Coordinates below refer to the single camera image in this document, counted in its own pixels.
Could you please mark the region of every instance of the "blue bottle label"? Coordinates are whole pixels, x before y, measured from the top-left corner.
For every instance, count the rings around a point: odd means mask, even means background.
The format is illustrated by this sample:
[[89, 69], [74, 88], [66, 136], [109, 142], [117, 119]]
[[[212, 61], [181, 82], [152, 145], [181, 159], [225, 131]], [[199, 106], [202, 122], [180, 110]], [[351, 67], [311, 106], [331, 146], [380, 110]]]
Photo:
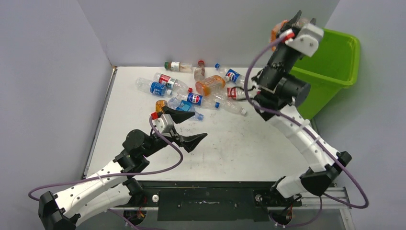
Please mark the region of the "blue bottle label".
[[201, 105], [202, 99], [203, 99], [203, 96], [195, 94], [195, 93], [190, 92], [188, 95], [188, 102], [193, 103], [193, 104]]
[[158, 82], [153, 82], [151, 84], [151, 88], [149, 89], [149, 91], [152, 94], [156, 94], [156, 95], [159, 95], [159, 96], [163, 96], [164, 93], [165, 93], [165, 90], [166, 90], [165, 85], [159, 84]]
[[230, 69], [227, 73], [226, 76], [230, 78], [230, 81], [233, 81], [234, 83], [237, 81], [239, 78], [240, 74], [235, 72], [234, 70]]
[[193, 105], [190, 102], [182, 100], [180, 105], [176, 108], [176, 110], [188, 112], [190, 111], [192, 106]]

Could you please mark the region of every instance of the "red bottle label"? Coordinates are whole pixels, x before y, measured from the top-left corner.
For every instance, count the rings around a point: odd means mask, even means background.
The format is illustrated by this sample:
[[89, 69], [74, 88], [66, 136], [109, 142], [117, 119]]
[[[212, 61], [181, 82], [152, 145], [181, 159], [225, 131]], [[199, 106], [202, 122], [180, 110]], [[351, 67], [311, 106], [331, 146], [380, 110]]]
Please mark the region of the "red bottle label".
[[235, 99], [237, 97], [236, 88], [227, 88], [227, 97]]
[[169, 79], [170, 79], [170, 76], [167, 76], [167, 75], [161, 74], [161, 76], [159, 77], [159, 83], [161, 83], [161, 84], [162, 84], [162, 82], [163, 82], [163, 81], [164, 81], [164, 82], [168, 82], [168, 81], [169, 81]]

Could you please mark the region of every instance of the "blue bottle cap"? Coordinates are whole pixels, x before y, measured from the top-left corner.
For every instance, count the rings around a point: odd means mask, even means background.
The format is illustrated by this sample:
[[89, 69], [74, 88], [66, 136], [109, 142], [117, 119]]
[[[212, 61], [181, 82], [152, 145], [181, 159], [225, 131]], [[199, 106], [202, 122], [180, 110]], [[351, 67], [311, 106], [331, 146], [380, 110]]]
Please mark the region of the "blue bottle cap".
[[199, 120], [199, 121], [203, 121], [203, 114], [199, 114], [199, 115], [197, 115], [197, 119]]

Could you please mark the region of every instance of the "plastic bottle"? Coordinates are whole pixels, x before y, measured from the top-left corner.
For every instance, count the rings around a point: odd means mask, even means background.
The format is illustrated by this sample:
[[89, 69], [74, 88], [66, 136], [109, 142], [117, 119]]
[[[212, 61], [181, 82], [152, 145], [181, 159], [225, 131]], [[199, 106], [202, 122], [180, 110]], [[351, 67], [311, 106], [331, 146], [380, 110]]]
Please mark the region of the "plastic bottle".
[[212, 92], [220, 91], [230, 79], [228, 76], [220, 77], [213, 75], [209, 78], [196, 82], [196, 91], [203, 96], [210, 95]]
[[168, 75], [165, 75], [165, 74], [156, 73], [154, 75], [154, 81], [166, 85], [166, 87], [168, 89], [175, 91], [175, 92], [179, 92], [179, 91], [192, 92], [193, 91], [193, 89], [189, 88], [186, 85], [186, 83], [184, 83], [178, 79], [175, 79], [173, 77], [170, 77]]
[[168, 105], [168, 102], [165, 101], [165, 100], [159, 100], [159, 101], [155, 102], [155, 112], [157, 112], [157, 113], [159, 113], [159, 112], [163, 113], [164, 111], [162, 110], [162, 108], [163, 108], [164, 106], [167, 106], [167, 105]]
[[191, 64], [178, 61], [165, 62], [165, 69], [186, 73], [193, 72], [193, 66]]
[[213, 93], [209, 97], [213, 97], [214, 101], [220, 103], [219, 107], [226, 110], [227, 112], [240, 115], [245, 115], [247, 113], [247, 111], [243, 107], [241, 107], [239, 103], [231, 101], [220, 92]]
[[[226, 95], [228, 98], [234, 99], [234, 100], [242, 100], [245, 99], [245, 93], [242, 89], [239, 88], [234, 88], [234, 87], [228, 87], [226, 90], [223, 91], [223, 95]], [[248, 95], [250, 98], [254, 98], [255, 95], [257, 95], [256, 90], [251, 90], [248, 91]]]
[[[237, 84], [237, 86], [244, 87], [244, 79], [245, 77], [234, 70], [230, 69], [229, 67], [223, 67], [220, 66], [220, 64], [216, 64], [214, 66], [216, 70], [220, 72], [220, 76], [228, 76], [230, 81], [234, 82]], [[248, 88], [250, 89], [252, 87], [251, 81], [248, 82]]]
[[172, 96], [172, 90], [168, 89], [165, 85], [158, 82], [153, 82], [145, 78], [138, 78], [137, 88], [140, 91], [151, 93], [158, 96]]
[[202, 108], [217, 109], [220, 106], [219, 102], [216, 102], [214, 98], [208, 98], [195, 93], [179, 92], [177, 98], [180, 101], [187, 101], [192, 104], [198, 105]]
[[185, 112], [194, 112], [194, 116], [189, 118], [189, 120], [197, 120], [197, 121], [203, 121], [203, 114], [200, 114], [196, 112], [196, 109], [194, 108], [193, 104], [187, 101], [180, 101], [178, 98], [173, 97], [168, 101], [169, 108], [171, 109], [176, 109], [179, 111], [185, 111]]
[[204, 79], [204, 61], [200, 60], [194, 70], [194, 80], [201, 81]]

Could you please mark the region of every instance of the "robotic arm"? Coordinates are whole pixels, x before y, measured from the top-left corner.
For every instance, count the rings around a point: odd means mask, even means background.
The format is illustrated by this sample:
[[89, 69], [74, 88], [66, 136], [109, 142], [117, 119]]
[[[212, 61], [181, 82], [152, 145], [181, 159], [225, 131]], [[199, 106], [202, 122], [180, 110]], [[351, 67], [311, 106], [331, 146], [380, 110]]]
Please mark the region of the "robotic arm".
[[[284, 39], [277, 46], [267, 65], [252, 78], [260, 93], [254, 98], [261, 107], [279, 111], [301, 125], [297, 127], [288, 119], [257, 109], [261, 117], [269, 120], [279, 129], [299, 150], [309, 163], [309, 169], [304, 173], [281, 178], [272, 188], [284, 198], [292, 197], [302, 192], [310, 192], [321, 196], [342, 169], [326, 155], [316, 144], [320, 141], [327, 150], [335, 153], [335, 158], [346, 166], [351, 161], [347, 152], [338, 152], [328, 145], [311, 127], [310, 121], [303, 119], [296, 107], [304, 102], [310, 92], [310, 85], [289, 74], [293, 65], [303, 56], [311, 57], [318, 48], [324, 32], [315, 26], [316, 20], [301, 19], [299, 11], [290, 21], [283, 24], [277, 37]], [[314, 140], [307, 128], [315, 137]]]
[[[189, 119], [194, 112], [176, 111], [167, 106], [162, 110], [163, 113], [154, 114], [157, 130], [187, 152], [191, 152], [207, 136], [207, 133], [202, 133], [184, 137], [176, 132], [175, 124]], [[156, 133], [147, 135], [138, 129], [128, 133], [123, 143], [124, 150], [90, 176], [98, 177], [97, 180], [79, 183], [55, 194], [48, 191], [40, 197], [38, 216], [45, 229], [74, 230], [88, 218], [125, 205], [130, 199], [139, 203], [144, 197], [143, 188], [133, 178], [134, 175], [128, 174], [142, 172], [149, 165], [146, 157], [167, 145]]]

